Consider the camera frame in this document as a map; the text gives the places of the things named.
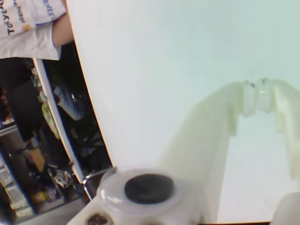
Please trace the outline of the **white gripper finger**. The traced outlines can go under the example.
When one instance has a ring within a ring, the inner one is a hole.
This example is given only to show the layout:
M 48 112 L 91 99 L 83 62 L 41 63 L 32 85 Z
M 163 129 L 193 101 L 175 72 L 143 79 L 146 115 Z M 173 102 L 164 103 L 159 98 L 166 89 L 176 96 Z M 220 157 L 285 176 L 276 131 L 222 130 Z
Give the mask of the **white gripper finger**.
M 230 139 L 239 116 L 254 112 L 254 83 L 226 85 L 191 109 L 162 154 L 164 169 L 185 183 L 194 222 L 217 221 Z
M 285 139 L 291 180 L 300 184 L 300 91 L 283 80 L 266 78 L 257 84 L 257 108 L 274 112 L 277 130 Z M 285 195 L 279 202 L 271 225 L 300 223 L 300 192 Z

